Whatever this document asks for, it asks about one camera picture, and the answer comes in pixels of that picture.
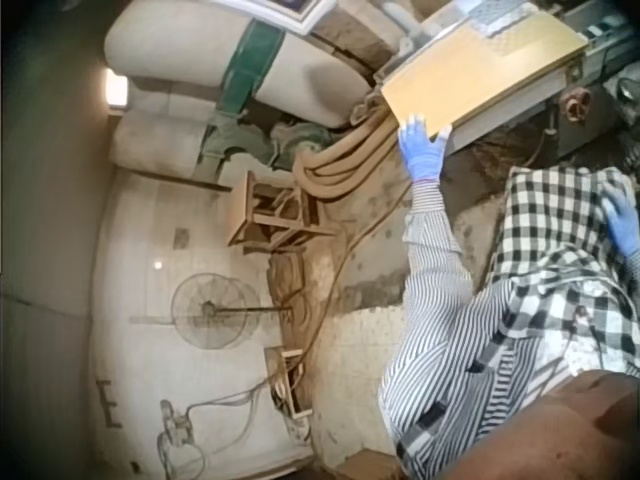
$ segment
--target checkered cloth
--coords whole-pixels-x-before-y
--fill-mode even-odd
[[[510,279],[514,297],[481,363],[506,338],[555,334],[595,339],[601,358],[618,356],[640,368],[640,329],[631,301],[637,286],[609,240],[604,184],[623,190],[635,205],[631,181],[615,168],[593,174],[512,169],[487,284]]]

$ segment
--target hand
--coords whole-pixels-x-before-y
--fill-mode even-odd
[[[411,179],[440,181],[444,152],[451,134],[451,125],[444,127],[432,143],[427,137],[424,115],[411,115],[398,130],[398,143]]]
[[[620,253],[627,258],[640,250],[638,212],[620,190],[605,186],[602,193],[602,208],[607,214],[609,236]]]

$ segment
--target person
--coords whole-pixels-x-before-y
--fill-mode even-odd
[[[474,296],[439,189],[451,131],[431,142],[412,115],[398,134],[413,196],[406,332],[378,402],[399,459],[417,479],[628,473],[640,452],[640,227],[628,179],[512,172],[494,275]],[[597,463],[602,452],[613,463]]]

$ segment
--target wooden board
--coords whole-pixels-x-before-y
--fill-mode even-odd
[[[568,62],[586,46],[570,27],[544,12],[493,38],[464,24],[405,65],[382,94],[401,123],[412,113],[423,114],[431,136]]]

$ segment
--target hose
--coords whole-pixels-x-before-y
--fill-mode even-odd
[[[342,197],[371,175],[397,142],[398,123],[379,109],[357,129],[321,152],[302,143],[296,151],[293,176],[309,195],[329,200]]]

